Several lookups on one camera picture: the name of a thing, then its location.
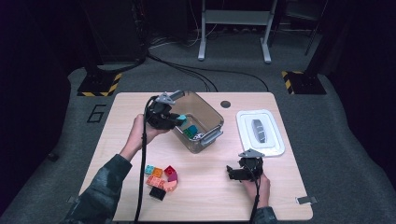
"table top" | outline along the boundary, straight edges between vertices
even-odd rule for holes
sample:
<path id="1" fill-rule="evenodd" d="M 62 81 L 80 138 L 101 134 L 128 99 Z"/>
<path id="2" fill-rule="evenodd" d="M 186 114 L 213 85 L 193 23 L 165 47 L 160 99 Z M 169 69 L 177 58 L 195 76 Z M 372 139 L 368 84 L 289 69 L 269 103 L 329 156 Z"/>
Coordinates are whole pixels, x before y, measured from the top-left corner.
<path id="1" fill-rule="evenodd" d="M 124 146 L 137 114 L 144 112 L 150 96 L 161 92 L 119 93 L 111 107 L 106 125 L 93 154 L 80 193 L 92 182 L 97 171 Z M 279 157 L 263 158 L 263 170 L 271 180 L 270 205 L 278 220 L 308 220 L 310 204 L 297 204 L 306 196 L 303 180 L 294 159 L 276 99 L 268 92 L 197 92 L 224 118 L 221 135 L 212 145 L 192 154 L 173 132 L 157 136 L 147 147 L 146 164 L 177 171 L 177 188 L 167 192 L 163 201 L 143 191 L 141 221 L 246 221 L 253 202 L 241 183 L 228 177 L 226 166 L 239 169 L 238 154 L 243 151 L 237 130 L 236 114 L 241 110 L 269 110 L 276 121 L 285 152 Z M 229 101 L 223 108 L 220 103 Z M 115 221 L 134 220 L 137 207 L 141 151 L 132 159 L 133 168 L 124 180 Z"/>

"black cable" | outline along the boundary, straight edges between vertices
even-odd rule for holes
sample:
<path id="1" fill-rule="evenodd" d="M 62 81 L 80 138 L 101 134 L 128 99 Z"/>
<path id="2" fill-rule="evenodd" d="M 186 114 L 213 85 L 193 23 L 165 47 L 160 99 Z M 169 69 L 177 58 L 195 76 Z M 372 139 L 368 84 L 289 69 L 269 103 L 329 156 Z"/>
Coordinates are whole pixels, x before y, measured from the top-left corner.
<path id="1" fill-rule="evenodd" d="M 168 66 L 170 66 L 170 67 L 173 67 L 173 68 L 175 68 L 175 69 L 177 69 L 177 70 L 179 70 L 179 71 L 185 72 L 186 74 L 188 73 L 187 75 L 193 75 L 193 77 L 197 77 L 197 78 L 201 79 L 201 80 L 205 83 L 205 81 L 202 79 L 202 78 L 204 78 L 204 79 L 206 79 L 208 82 L 210 82 L 210 84 L 212 84 L 212 86 L 215 88 L 216 91 L 219 91 L 218 88 L 216 87 L 216 85 L 215 85 L 209 78 L 207 78 L 206 76 L 204 76 L 204 75 L 202 75 L 202 74 L 200 74 L 200 73 L 197 73 L 197 72 L 195 72 L 195 71 L 191 71 L 191 70 L 189 70 L 189 69 L 187 69 L 187 68 L 185 68 L 185 67 L 183 67 L 183 66 L 181 66 L 181 65 L 179 65 L 179 64 L 176 64 L 176 63 L 169 63 L 169 62 L 167 62 L 167 61 L 164 61 L 164 60 L 160 59 L 159 57 L 154 56 L 154 55 L 152 55 L 152 54 L 150 54 L 150 53 L 148 54 L 148 57 L 149 57 L 150 59 L 156 61 L 156 62 L 164 63 L 164 64 L 166 64 L 166 65 L 168 65 Z"/>
<path id="2" fill-rule="evenodd" d="M 143 198 L 143 180 L 145 177 L 145 167 L 146 167 L 146 149 L 147 149 L 147 141 L 148 141 L 148 137 L 147 137 L 147 133 L 146 133 L 146 123 L 148 121 L 147 118 L 147 110 L 149 108 L 149 103 L 153 100 L 155 100 L 157 98 L 157 96 L 151 96 L 148 100 L 148 102 L 146 103 L 146 107 L 145 107 L 145 113 L 143 115 L 143 133 L 142 133 L 142 163 L 140 166 L 140 180 L 139 180 L 139 197 L 137 200 L 137 208 L 136 208 L 136 214 L 134 215 L 134 224 L 137 224 L 137 221 L 139 219 L 139 215 L 140 215 L 140 210 L 142 208 L 142 198 Z"/>
<path id="3" fill-rule="evenodd" d="M 155 61 L 158 60 L 157 62 L 166 63 L 167 65 L 171 65 L 172 64 L 172 65 L 178 66 L 178 67 L 197 69 L 197 70 L 208 71 L 208 72 L 232 73 L 232 74 L 241 74 L 241 75 L 248 76 L 248 77 L 254 77 L 254 78 L 258 79 L 265 86 L 266 91 L 269 92 L 269 88 L 268 88 L 267 84 L 261 78 L 256 77 L 256 76 L 251 75 L 251 74 L 248 74 L 248 73 L 228 71 L 228 70 L 220 70 L 220 69 L 199 68 L 199 67 L 187 66 L 187 65 L 177 64 L 177 63 L 170 63 L 170 62 L 164 61 L 164 60 L 162 60 L 162 59 L 160 59 L 160 58 L 158 58 L 158 57 L 156 57 L 156 56 L 154 56 L 152 54 L 148 54 L 148 57 L 151 58 L 151 59 L 153 59 L 152 57 L 155 57 L 155 59 L 153 59 L 153 60 L 155 60 Z M 218 91 L 216 86 L 210 80 L 208 80 L 208 81 L 215 87 L 216 91 Z"/>
<path id="4" fill-rule="evenodd" d="M 220 69 L 199 68 L 199 67 L 187 66 L 187 65 L 182 65 L 182 64 L 178 64 L 178 66 L 182 66 L 182 67 L 190 68 L 190 69 L 208 71 L 208 72 L 234 73 L 234 74 L 241 74 L 241 75 L 244 75 L 244 76 L 254 77 L 254 78 L 257 78 L 265 86 L 267 91 L 269 91 L 267 84 L 261 78 L 256 77 L 256 76 L 251 75 L 251 74 L 248 74 L 248 73 L 228 71 L 228 70 L 220 70 Z"/>
<path id="5" fill-rule="evenodd" d="M 133 68 L 136 68 L 137 66 L 139 66 L 140 64 L 142 64 L 146 59 L 142 59 L 142 60 L 136 60 L 133 64 L 122 67 L 122 68 L 118 68 L 118 69 L 112 69 L 112 70 L 103 70 L 106 73 L 122 73 L 122 72 L 126 72 L 128 70 L 131 70 Z"/>
<path id="6" fill-rule="evenodd" d="M 259 177 L 259 179 L 260 179 L 260 184 L 259 184 L 257 182 L 257 178 L 253 174 L 253 172 L 249 168 L 247 168 L 247 169 L 250 171 L 251 175 L 253 176 L 254 183 L 256 184 L 256 197 L 254 198 L 254 204 L 253 204 L 253 208 L 251 209 L 250 219 L 249 219 L 249 222 L 248 222 L 249 224 L 252 224 L 253 223 L 253 219 L 256 216 L 257 204 L 259 204 L 259 201 L 260 201 L 259 198 L 260 198 L 260 186 L 261 186 L 261 183 L 262 183 L 262 177 L 261 176 Z"/>

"person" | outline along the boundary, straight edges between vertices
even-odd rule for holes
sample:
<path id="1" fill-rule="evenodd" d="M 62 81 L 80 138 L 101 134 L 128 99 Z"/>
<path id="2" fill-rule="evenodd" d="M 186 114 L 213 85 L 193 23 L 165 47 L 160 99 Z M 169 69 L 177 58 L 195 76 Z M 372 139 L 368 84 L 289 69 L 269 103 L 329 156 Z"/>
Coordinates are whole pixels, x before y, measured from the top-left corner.
<path id="1" fill-rule="evenodd" d="M 131 160 L 142 147 L 144 116 L 139 114 L 134 119 L 125 146 L 119 154 L 108 161 L 93 178 L 91 184 L 74 201 L 61 224 L 70 223 L 112 223 L 120 200 L 122 182 L 132 168 Z M 147 144 L 157 135 L 169 130 L 157 130 L 146 127 Z M 254 182 L 242 181 L 247 195 L 254 200 L 256 185 Z M 265 175 L 261 177 L 260 201 L 254 218 L 255 224 L 275 223 L 275 215 L 268 206 L 270 181 Z"/>

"container lid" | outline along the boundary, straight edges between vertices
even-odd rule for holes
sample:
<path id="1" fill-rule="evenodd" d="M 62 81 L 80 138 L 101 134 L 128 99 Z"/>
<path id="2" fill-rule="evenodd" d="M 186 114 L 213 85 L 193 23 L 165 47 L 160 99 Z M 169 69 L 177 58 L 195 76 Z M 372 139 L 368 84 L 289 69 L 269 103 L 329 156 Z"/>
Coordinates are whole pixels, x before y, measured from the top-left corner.
<path id="1" fill-rule="evenodd" d="M 245 151 L 254 149 L 265 157 L 279 156 L 285 152 L 282 136 L 270 111 L 239 111 L 236 121 Z"/>

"pink block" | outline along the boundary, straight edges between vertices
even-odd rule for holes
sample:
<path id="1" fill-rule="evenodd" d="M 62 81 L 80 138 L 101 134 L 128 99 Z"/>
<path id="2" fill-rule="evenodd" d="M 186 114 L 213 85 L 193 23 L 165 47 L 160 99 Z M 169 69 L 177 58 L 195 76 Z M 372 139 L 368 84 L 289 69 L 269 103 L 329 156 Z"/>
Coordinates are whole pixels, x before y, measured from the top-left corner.
<path id="1" fill-rule="evenodd" d="M 177 180 L 177 173 L 173 172 L 172 174 L 170 174 L 168 176 L 168 182 L 172 182 L 172 181 L 175 181 L 175 180 Z"/>
<path id="2" fill-rule="evenodd" d="M 165 183 L 164 180 L 162 180 L 161 178 L 158 178 L 155 175 L 151 175 L 148 177 L 148 180 L 146 181 L 146 184 L 152 186 L 152 187 L 157 187 L 159 189 L 163 188 L 163 183 Z"/>
<path id="3" fill-rule="evenodd" d="M 174 180 L 172 182 L 165 182 L 163 183 L 163 189 L 168 192 L 168 191 L 174 191 L 177 187 L 177 181 Z"/>

